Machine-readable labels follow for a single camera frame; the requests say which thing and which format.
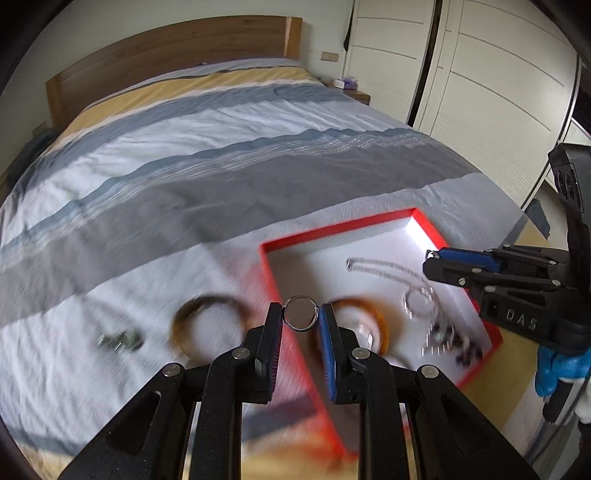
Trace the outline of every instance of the metal pin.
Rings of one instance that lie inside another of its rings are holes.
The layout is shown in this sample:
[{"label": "metal pin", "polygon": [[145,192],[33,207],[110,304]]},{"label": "metal pin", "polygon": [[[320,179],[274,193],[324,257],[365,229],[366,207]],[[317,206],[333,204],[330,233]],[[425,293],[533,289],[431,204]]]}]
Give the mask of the metal pin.
[{"label": "metal pin", "polygon": [[426,378],[437,378],[439,376],[439,370],[437,367],[432,365],[425,365],[421,367],[421,373]]},{"label": "metal pin", "polygon": [[369,358],[369,350],[360,346],[353,348],[351,354],[353,355],[353,358],[356,358],[357,360],[365,360],[366,358]]},{"label": "metal pin", "polygon": [[239,346],[238,348],[235,348],[234,350],[232,350],[232,356],[236,360],[244,360],[245,358],[248,358],[251,356],[251,351],[248,348],[246,348],[245,346]]},{"label": "metal pin", "polygon": [[175,377],[181,372],[181,366],[179,364],[167,364],[164,365],[162,373],[165,377]]}]

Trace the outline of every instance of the silver ring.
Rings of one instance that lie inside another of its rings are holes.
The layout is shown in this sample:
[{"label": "silver ring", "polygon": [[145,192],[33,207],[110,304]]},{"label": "silver ring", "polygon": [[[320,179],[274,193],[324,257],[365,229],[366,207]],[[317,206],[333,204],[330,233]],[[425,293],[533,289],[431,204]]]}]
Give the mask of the silver ring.
[{"label": "silver ring", "polygon": [[[312,317],[310,323],[308,325],[306,325],[305,327],[302,327],[302,328],[294,327],[290,323],[290,321],[287,319],[287,316],[285,315],[285,310],[287,309],[287,306],[292,301],[297,300],[297,299],[305,299],[305,300],[308,300],[312,304],[312,306],[314,307],[314,316]],[[316,322],[318,321],[318,313],[319,313],[319,311],[320,311],[320,307],[314,301],[313,298],[307,297],[306,295],[296,295],[294,297],[291,297],[291,298],[287,299],[287,302],[285,302],[285,304],[283,305],[283,308],[281,309],[281,319],[283,320],[283,323],[285,323],[294,332],[307,332],[314,325],[316,325]]]},{"label": "silver ring", "polygon": [[[410,308],[410,306],[408,305],[408,296],[413,291],[419,292],[427,300],[429,300],[429,302],[431,302],[431,311],[429,313],[427,313],[427,314],[417,313],[417,312],[414,312]],[[407,292],[404,294],[404,297],[402,297],[402,305],[404,306],[404,311],[407,313],[408,318],[410,318],[411,320],[415,320],[415,319],[417,319],[417,320],[433,320],[434,318],[437,317],[437,315],[439,313],[439,308],[437,308],[437,302],[435,301],[435,298],[433,297],[433,292],[430,288],[425,288],[425,287],[409,288],[407,290]]]}]

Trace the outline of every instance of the blue glove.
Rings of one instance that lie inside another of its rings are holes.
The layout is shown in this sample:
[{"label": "blue glove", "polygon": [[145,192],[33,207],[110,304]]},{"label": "blue glove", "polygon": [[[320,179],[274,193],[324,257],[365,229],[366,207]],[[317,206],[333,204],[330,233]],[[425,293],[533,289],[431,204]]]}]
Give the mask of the blue glove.
[{"label": "blue glove", "polygon": [[538,348],[538,371],[535,391],[540,397],[552,395],[558,380],[585,378],[591,368],[591,348],[579,356],[564,356],[541,346]]}]

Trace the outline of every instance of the gloved hand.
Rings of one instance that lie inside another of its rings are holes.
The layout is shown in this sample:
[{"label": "gloved hand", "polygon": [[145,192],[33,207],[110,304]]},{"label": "gloved hand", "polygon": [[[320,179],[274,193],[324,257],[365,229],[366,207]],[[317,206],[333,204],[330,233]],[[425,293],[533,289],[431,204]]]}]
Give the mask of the gloved hand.
[{"label": "gloved hand", "polygon": [[[538,371],[535,373],[535,391],[540,397],[552,395],[558,381],[582,382],[591,368],[591,349],[579,356],[564,356],[546,347],[538,348]],[[591,423],[591,382],[583,392],[574,412],[582,423]]]}]

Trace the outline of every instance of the bed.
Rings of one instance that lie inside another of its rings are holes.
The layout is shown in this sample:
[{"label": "bed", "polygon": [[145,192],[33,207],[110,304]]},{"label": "bed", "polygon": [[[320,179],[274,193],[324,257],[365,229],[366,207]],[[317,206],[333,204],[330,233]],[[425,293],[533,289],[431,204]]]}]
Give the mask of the bed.
[{"label": "bed", "polygon": [[[187,363],[168,338],[187,300],[223,293],[262,321],[267,240],[415,206],[454,247],[532,243],[519,208],[474,166],[302,68],[301,23],[169,25],[47,82],[61,135],[0,209],[0,413],[43,477],[164,364]],[[97,348],[125,329],[142,332],[139,350]],[[499,428],[535,368],[534,347],[504,337],[466,388]],[[245,411],[245,478],[354,475],[336,467],[307,380],[289,362],[280,371],[271,415]],[[312,448],[324,453],[302,462]]]}]

